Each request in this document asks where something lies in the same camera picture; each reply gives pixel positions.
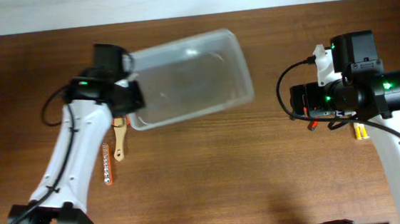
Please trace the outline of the orange scraper wooden handle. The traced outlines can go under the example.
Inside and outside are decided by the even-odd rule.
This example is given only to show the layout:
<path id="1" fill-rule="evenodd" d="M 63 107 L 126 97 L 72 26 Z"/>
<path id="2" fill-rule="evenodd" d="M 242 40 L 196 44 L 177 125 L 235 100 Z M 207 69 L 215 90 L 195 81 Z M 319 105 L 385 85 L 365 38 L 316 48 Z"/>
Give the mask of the orange scraper wooden handle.
<path id="1" fill-rule="evenodd" d="M 115 133 L 115 150 L 114 158 L 117 161 L 122 161 L 125 158 L 125 135 L 128 128 L 128 117 L 115 117 L 112 121 L 113 130 Z"/>

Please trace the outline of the clear plastic storage container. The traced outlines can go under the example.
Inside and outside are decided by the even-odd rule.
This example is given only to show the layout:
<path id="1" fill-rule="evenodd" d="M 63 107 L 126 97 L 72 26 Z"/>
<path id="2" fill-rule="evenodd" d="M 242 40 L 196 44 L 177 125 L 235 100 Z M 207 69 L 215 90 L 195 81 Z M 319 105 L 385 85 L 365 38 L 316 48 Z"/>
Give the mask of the clear plastic storage container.
<path id="1" fill-rule="evenodd" d="M 131 80 L 145 106 L 129 114 L 137 131 L 223 111 L 255 97 L 237 37 L 220 29 L 136 51 Z"/>

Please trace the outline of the red handled cutting pliers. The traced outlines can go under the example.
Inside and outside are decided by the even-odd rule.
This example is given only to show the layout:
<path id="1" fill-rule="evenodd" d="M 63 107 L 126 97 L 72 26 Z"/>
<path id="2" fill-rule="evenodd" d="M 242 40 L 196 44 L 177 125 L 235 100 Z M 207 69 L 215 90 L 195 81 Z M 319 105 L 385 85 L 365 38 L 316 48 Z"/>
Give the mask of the red handled cutting pliers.
<path id="1" fill-rule="evenodd" d="M 312 119 L 312 121 L 310 121 L 308 126 L 307 126 L 307 128 L 310 131 L 314 131 L 318 126 L 318 123 L 319 123 L 318 118 L 319 117 L 317 116 L 317 110 L 318 110 L 318 108 L 316 106 L 314 108 L 308 108 L 306 106 L 304 107 L 305 116 L 307 118 L 311 118 Z"/>

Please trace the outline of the orange socket bit rail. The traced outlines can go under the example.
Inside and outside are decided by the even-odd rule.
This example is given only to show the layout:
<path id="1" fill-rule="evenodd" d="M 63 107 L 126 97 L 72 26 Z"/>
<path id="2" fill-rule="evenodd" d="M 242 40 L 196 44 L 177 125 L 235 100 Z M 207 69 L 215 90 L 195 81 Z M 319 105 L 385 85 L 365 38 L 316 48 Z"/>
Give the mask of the orange socket bit rail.
<path id="1" fill-rule="evenodd" d="M 110 146 L 107 143 L 102 143 L 102 153 L 103 153 L 104 183 L 106 185 L 112 185 L 113 173 L 111 170 Z"/>

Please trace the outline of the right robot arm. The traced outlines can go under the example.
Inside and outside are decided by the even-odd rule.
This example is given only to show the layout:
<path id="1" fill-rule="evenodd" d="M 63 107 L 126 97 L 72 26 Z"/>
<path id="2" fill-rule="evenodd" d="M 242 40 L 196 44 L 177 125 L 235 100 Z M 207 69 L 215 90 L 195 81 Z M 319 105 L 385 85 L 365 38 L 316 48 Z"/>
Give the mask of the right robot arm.
<path id="1" fill-rule="evenodd" d="M 303 63 L 316 66 L 317 81 L 291 87 L 284 112 L 308 121 L 310 130 L 323 122 L 332 131 L 352 123 L 370 139 L 400 222 L 400 71 L 384 70 L 369 30 L 333 37 Z"/>

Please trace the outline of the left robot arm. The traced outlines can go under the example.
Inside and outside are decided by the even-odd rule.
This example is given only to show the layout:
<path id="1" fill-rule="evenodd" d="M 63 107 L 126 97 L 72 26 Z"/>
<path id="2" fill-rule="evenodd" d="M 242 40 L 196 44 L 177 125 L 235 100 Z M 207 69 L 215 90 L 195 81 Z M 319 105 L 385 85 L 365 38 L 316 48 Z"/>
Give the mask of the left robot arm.
<path id="1" fill-rule="evenodd" d="M 47 99 L 63 100 L 60 133 L 46 172 L 26 205 L 13 205 L 8 224 L 95 224 L 87 216 L 88 187 L 114 118 L 145 106 L 135 60 L 121 46 L 95 44 L 93 65 Z"/>

